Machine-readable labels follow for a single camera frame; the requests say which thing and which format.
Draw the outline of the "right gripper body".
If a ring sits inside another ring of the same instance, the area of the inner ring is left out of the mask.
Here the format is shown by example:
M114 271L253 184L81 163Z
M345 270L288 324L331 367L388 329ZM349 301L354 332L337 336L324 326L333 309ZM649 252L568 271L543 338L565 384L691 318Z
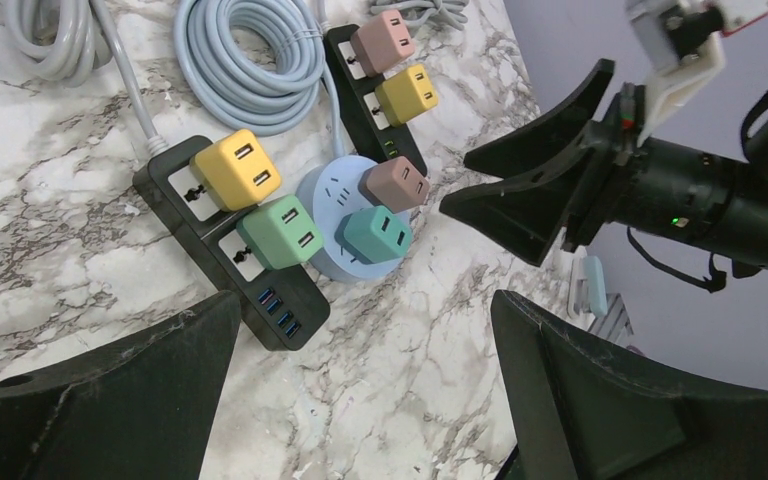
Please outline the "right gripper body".
M588 245L603 225L619 223L708 252L725 251L728 159L657 138L638 146L637 118L626 126L622 106L637 113L641 101L638 86L616 94L581 144L586 170L565 222L564 249Z

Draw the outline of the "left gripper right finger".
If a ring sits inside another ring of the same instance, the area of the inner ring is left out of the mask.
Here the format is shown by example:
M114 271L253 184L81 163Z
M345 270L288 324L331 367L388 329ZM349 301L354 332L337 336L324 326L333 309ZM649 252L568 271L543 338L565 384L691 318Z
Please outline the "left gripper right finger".
M681 371L499 290L504 479L768 479L768 391Z

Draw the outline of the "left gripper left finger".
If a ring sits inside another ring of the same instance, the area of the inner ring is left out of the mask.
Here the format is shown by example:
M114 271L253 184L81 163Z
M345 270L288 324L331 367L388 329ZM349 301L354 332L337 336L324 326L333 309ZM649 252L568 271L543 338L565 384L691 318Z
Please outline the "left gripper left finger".
M195 479L241 322L220 292L0 381L0 479Z

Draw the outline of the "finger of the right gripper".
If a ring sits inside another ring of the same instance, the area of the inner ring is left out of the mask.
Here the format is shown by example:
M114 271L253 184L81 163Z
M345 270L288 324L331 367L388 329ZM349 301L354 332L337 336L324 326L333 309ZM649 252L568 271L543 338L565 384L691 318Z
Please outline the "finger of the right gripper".
M465 154L470 170L507 179L537 168L572 143L595 115L614 76L616 62L598 60L559 104L528 124Z
M478 231L525 263L539 267L562 228L566 251L593 242L600 230L593 203L600 160L584 155L563 172L534 155L468 155L464 165L499 180L450 193L439 210Z

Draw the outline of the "pink plug adapter round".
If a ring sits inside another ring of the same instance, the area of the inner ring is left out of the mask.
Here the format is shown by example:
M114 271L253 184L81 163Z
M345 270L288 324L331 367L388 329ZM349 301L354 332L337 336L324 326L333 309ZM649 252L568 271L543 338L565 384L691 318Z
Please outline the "pink plug adapter round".
M426 202L430 182L405 156L398 156L368 169L359 191L374 206L401 213Z

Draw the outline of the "teal plug adapter round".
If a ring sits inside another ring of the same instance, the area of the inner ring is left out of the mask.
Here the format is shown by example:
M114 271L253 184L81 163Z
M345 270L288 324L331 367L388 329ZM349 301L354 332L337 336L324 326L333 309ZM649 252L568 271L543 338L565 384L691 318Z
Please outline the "teal plug adapter round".
M406 221L385 206L367 207L346 215L339 223L337 244L360 262L380 264L403 258L413 242Z

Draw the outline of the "blue round power socket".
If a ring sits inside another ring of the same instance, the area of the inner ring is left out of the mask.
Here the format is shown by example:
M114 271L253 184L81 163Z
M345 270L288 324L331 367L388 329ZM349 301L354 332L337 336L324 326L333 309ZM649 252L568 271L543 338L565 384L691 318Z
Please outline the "blue round power socket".
M352 284L379 280L397 269L401 258L370 263L361 251L345 241L345 224L357 212L373 207L361 193L362 178L375 162L346 155L309 171L296 196L310 214L323 238L323 248L310 263L331 280Z

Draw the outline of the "green plug adapter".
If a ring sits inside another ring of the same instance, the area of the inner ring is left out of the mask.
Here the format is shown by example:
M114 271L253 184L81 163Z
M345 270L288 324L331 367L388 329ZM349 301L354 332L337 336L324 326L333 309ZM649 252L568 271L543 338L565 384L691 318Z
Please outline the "green plug adapter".
M324 246L319 228L292 194L258 206L237 222L236 231L269 270L307 262Z

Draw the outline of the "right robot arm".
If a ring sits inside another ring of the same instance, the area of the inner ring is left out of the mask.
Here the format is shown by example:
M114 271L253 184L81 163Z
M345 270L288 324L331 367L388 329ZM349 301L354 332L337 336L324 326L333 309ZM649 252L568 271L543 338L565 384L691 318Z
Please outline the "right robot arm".
M440 211L533 266L619 223L726 257L734 278L768 270L768 91L734 160L645 136L641 85L624 84L596 120L614 68L597 61L549 112L468 152L465 166L492 182L446 195Z

